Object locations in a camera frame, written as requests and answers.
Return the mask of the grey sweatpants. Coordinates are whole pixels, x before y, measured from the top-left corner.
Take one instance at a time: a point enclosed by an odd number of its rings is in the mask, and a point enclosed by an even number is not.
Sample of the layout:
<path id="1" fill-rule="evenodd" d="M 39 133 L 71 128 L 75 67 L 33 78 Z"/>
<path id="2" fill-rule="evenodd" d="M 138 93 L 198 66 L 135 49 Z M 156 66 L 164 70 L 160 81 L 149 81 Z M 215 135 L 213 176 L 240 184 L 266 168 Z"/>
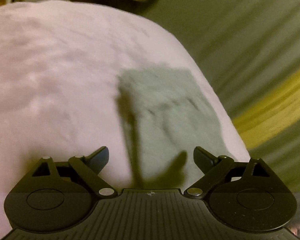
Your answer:
<path id="1" fill-rule="evenodd" d="M 221 122 L 189 70 L 127 69 L 119 76 L 122 126 L 140 189 L 186 189 L 203 175 L 195 165 L 197 146 L 230 155 Z"/>

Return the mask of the yellow curtain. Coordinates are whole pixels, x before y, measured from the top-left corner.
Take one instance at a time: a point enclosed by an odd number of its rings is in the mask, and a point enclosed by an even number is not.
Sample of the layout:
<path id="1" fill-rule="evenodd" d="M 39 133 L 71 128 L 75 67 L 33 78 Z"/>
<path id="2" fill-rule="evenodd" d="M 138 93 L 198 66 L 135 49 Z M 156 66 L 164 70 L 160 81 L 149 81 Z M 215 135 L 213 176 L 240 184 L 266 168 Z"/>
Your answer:
<path id="1" fill-rule="evenodd" d="M 300 69 L 232 120 L 247 149 L 275 137 L 300 120 Z"/>

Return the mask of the pink bed sheet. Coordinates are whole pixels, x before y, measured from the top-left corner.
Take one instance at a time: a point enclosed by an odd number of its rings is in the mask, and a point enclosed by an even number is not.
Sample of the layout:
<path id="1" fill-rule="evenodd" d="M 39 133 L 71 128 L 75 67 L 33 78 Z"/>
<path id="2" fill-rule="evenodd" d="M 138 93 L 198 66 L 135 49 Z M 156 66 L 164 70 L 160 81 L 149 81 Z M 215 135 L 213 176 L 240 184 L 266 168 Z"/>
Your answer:
<path id="1" fill-rule="evenodd" d="M 117 63 L 153 57 L 142 43 L 160 30 L 102 5 L 0 7 L 0 239 L 11 229 L 6 195 L 42 156 L 64 161 L 107 146 L 102 178 L 117 189 L 136 187 L 117 103 Z M 171 45 L 179 46 L 177 39 Z"/>

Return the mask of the green curtain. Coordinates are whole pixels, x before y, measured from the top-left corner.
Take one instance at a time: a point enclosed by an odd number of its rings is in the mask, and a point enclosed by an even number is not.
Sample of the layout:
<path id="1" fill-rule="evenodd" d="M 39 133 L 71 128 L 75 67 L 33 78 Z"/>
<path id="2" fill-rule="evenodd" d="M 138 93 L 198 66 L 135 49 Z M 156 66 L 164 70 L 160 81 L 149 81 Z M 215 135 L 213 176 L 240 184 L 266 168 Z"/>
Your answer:
<path id="1" fill-rule="evenodd" d="M 153 57 L 147 60 L 135 54 L 131 60 L 121 60 L 117 63 L 120 74 L 127 69 L 155 67 L 189 70 L 221 122 L 229 156 L 246 160 L 247 148 L 232 120 L 300 69 L 293 67 L 296 57 L 283 58 L 300 41 L 300 25 L 293 24 L 300 16 L 300 0 L 287 0 L 275 10 L 279 1 L 235 0 L 211 21 L 207 20 L 208 5 L 200 5 L 190 20 L 184 20 L 181 12 L 173 14 L 170 6 L 159 5 L 151 13 L 150 25 L 178 25 L 190 35 L 186 39 L 190 51 L 183 46 L 173 49 L 176 39 L 160 30 L 154 41 L 142 43 Z M 286 165 L 286 181 L 298 185 L 300 158 L 287 147 L 299 126 L 300 120 L 257 147 L 257 154 L 274 165 Z"/>

